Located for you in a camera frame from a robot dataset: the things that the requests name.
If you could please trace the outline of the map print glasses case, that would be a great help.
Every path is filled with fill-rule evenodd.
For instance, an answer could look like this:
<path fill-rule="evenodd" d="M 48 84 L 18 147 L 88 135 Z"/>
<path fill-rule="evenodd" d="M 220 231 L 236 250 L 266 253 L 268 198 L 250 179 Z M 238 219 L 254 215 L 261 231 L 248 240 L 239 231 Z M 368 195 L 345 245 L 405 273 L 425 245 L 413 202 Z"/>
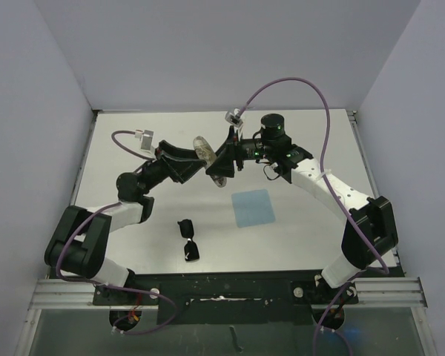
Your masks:
<path fill-rule="evenodd" d="M 210 166 L 216 161 L 216 153 L 207 140 L 202 136 L 196 136 L 194 138 L 193 147 L 197 157 L 205 161 L 205 172 L 208 172 Z M 224 188 L 227 184 L 226 177 L 210 175 L 210 178 L 218 188 Z"/>

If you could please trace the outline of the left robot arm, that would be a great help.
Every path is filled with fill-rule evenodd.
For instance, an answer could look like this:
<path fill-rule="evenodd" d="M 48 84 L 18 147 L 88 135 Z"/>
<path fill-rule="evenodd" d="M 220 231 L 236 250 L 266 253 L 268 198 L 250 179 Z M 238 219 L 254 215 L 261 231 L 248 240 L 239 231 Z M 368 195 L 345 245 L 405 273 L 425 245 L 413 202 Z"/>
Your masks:
<path fill-rule="evenodd" d="M 63 280 L 111 286 L 110 296 L 118 304 L 129 304 L 136 286 L 129 281 L 130 269 L 105 256 L 109 235 L 148 220 L 154 206 L 148 194 L 158 184 L 166 179 L 183 184 L 205 166 L 196 151 L 161 141 L 153 159 L 118 176 L 116 202 L 100 208 L 70 205 L 64 210 L 45 250 L 45 264 Z"/>

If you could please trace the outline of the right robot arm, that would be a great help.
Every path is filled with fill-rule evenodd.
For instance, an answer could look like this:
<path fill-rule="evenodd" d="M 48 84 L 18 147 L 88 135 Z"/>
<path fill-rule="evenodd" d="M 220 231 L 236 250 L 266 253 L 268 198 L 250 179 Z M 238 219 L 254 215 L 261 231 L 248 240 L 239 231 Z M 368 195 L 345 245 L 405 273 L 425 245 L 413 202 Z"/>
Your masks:
<path fill-rule="evenodd" d="M 261 119 L 260 129 L 250 139 L 240 132 L 242 122 L 231 118 L 228 136 L 214 150 L 201 136 L 193 141 L 197 156 L 206 164 L 206 173 L 223 187 L 246 161 L 264 160 L 278 178 L 302 188 L 337 215 L 345 228 L 340 255 L 321 272 L 315 285 L 317 298 L 333 303 L 342 294 L 342 285 L 398 244 L 391 202 L 356 191 L 338 179 L 311 153 L 295 145 L 285 132 L 285 119 L 270 113 Z"/>

